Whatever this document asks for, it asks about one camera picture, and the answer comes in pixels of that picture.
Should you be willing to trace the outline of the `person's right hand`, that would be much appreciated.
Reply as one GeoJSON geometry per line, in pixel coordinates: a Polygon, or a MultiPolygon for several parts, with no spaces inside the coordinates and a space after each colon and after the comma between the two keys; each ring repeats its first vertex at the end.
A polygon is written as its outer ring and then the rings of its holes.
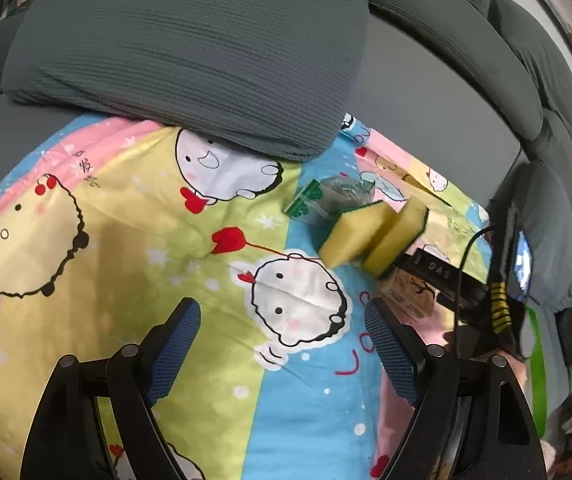
{"type": "Polygon", "coordinates": [[[480,346],[479,333],[473,328],[461,326],[457,333],[445,332],[442,335],[446,341],[446,349],[455,352],[455,341],[458,341],[458,349],[460,349],[463,359],[471,359],[479,362],[490,362],[492,356],[502,356],[516,375],[519,382],[524,382],[527,377],[527,367],[525,363],[520,362],[514,356],[501,348],[494,348],[481,352],[478,350],[480,346]]]}

